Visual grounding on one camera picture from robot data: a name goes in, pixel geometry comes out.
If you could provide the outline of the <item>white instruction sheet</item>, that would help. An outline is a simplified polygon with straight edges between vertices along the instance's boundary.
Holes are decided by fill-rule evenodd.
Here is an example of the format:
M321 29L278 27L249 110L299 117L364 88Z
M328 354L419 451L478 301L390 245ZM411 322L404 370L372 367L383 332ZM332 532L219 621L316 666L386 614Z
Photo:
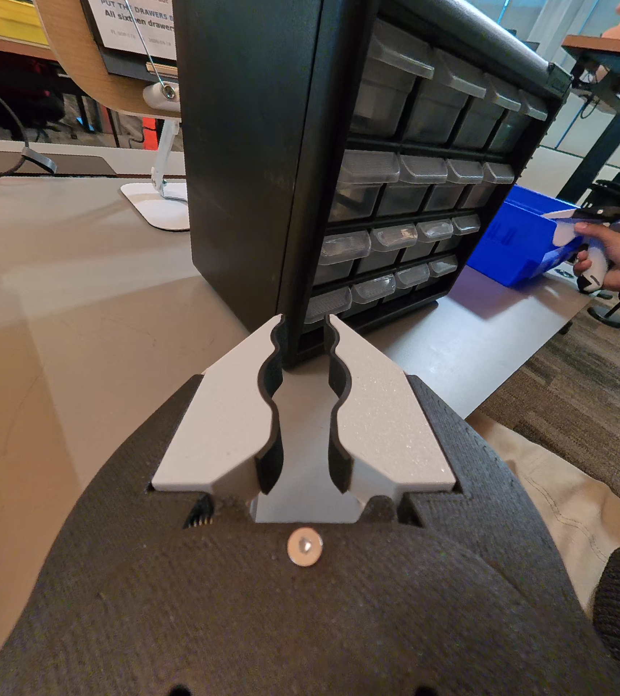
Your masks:
M83 1L102 46L176 61L172 1Z

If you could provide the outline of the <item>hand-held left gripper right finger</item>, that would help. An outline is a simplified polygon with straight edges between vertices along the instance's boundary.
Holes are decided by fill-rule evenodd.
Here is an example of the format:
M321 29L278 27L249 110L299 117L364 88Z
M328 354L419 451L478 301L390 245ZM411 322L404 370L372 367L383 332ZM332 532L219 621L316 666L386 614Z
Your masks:
M329 472L357 500L450 493L455 474L406 373L329 315Z

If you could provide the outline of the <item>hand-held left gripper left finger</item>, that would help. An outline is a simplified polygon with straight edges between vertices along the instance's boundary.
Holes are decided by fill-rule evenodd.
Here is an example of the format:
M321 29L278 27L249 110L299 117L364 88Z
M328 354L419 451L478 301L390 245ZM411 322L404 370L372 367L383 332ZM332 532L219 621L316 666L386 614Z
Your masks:
M206 369L153 476L156 491L255 498L273 489L284 463L273 396L287 343L276 315Z

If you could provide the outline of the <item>wooden desk with black legs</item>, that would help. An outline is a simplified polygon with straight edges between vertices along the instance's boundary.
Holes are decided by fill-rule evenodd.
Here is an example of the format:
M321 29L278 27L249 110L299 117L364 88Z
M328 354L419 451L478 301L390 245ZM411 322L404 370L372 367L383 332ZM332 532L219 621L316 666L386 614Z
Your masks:
M561 47L575 59L572 71L575 82L591 67L607 69L607 75L591 85L591 97L601 100L616 112L558 193L559 198L575 203L591 187L620 146L620 39L568 35Z

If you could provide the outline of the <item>rounded wooden board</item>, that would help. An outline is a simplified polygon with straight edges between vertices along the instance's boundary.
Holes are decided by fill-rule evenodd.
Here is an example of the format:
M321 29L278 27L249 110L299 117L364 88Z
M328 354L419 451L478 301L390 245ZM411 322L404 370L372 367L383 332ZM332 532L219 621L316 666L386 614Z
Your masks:
M57 62L89 97L126 115L181 117L178 111L149 106L144 99L145 81L107 72L80 1L35 1L34 5Z

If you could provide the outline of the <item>white metal stand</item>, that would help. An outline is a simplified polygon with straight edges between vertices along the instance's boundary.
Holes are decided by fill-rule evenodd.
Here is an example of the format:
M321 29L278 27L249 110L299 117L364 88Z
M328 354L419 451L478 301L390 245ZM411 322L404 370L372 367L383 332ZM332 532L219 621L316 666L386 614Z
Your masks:
M149 107L167 111L170 116L165 118L150 182L124 184L121 194L152 227L167 232L187 232L190 220L186 184L168 184L165 179L168 158L180 131L179 89L175 83L159 82L145 88L143 97Z

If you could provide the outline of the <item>blue plastic bin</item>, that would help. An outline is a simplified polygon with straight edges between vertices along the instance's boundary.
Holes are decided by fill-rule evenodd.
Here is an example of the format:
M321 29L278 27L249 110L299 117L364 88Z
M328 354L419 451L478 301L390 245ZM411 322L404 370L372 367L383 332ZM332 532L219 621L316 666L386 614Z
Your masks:
M489 223L467 261L468 267L505 286L515 287L569 260L584 239L557 234L557 220L547 214L574 204L515 185Z

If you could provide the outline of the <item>yellow plastic bin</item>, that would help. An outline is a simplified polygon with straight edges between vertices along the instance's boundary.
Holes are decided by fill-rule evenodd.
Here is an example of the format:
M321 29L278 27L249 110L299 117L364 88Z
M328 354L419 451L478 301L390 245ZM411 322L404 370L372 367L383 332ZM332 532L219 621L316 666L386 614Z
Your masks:
M48 46L38 11L31 1L0 1L0 37Z

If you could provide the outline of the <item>grey desk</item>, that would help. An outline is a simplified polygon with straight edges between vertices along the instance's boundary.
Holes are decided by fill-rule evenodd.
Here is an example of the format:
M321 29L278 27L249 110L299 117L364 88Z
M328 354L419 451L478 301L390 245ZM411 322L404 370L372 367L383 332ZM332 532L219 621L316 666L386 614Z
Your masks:
M194 268L190 237L152 228L121 195L154 155L39 150L75 172L87 151L124 176L0 179L0 648L106 460L247 336ZM510 290L466 267L437 306L367 340L464 418L587 303L553 275ZM288 458L257 521L358 518L327 472L326 370L326 356L304 362L274 396Z

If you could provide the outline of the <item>person's beige pants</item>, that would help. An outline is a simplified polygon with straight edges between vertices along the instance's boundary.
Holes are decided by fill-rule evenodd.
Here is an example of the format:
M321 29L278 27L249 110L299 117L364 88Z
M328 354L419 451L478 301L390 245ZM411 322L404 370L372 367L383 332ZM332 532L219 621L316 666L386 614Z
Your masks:
M619 497L606 484L479 411L467 422L523 485L558 548L585 614L592 618L602 572L620 547Z

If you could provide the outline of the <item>set of clear plastic drawers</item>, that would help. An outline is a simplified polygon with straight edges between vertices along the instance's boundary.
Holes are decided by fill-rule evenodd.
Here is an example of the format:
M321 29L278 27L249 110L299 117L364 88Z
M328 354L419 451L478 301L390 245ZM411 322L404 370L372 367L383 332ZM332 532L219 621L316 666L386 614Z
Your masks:
M523 87L376 20L349 135L389 145L343 154L303 333L439 291L548 114Z

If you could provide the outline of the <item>black drawer cabinet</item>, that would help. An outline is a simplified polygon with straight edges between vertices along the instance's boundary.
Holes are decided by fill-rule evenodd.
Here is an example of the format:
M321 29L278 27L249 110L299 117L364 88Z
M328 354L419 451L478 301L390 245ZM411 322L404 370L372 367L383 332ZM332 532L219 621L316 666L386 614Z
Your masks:
M466 1L176 1L175 38L193 264L253 332L275 315L284 367L324 352L303 333L343 154L389 145L349 135L376 20L542 98L545 123L514 153L459 272L355 316L359 333L445 297L563 106L572 78Z

